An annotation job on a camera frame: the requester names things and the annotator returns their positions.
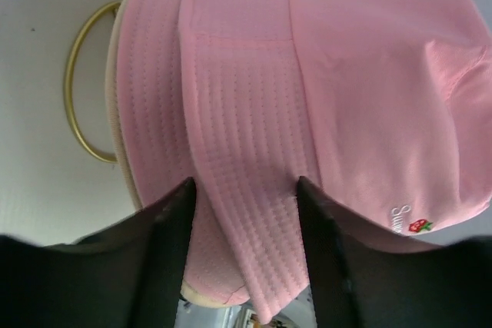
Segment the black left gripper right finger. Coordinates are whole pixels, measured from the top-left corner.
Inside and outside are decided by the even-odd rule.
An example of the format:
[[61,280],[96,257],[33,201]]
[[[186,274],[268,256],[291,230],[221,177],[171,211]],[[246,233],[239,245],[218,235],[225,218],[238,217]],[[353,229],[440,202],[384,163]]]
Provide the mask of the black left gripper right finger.
[[306,177],[296,186],[319,327],[489,327],[491,238],[438,246],[359,217]]

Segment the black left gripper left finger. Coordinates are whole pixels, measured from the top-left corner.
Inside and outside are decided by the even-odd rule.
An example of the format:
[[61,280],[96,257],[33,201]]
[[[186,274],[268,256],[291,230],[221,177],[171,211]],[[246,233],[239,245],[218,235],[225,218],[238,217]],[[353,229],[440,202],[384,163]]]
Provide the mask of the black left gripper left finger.
[[3,327],[173,327],[196,185],[75,244],[1,237]]

